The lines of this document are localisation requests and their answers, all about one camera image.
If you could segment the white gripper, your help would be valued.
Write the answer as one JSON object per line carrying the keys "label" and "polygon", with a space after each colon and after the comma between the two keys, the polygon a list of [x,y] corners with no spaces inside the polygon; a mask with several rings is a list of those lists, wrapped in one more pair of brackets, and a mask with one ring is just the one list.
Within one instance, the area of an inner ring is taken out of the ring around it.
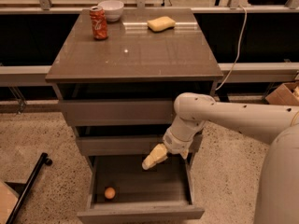
{"label": "white gripper", "polygon": [[148,170],[167,159],[168,151],[187,159],[195,132],[185,128],[168,128],[163,137],[163,144],[158,144],[142,162],[142,168]]}

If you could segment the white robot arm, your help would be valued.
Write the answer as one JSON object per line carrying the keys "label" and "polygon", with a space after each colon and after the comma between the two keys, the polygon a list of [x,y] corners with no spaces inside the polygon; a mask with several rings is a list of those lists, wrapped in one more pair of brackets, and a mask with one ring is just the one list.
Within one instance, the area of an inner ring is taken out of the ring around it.
{"label": "white robot arm", "polygon": [[182,93],[163,142],[143,160],[148,170],[179,154],[186,158],[196,133],[213,122],[270,146],[261,170],[254,224],[299,224],[299,108],[217,102],[209,95]]}

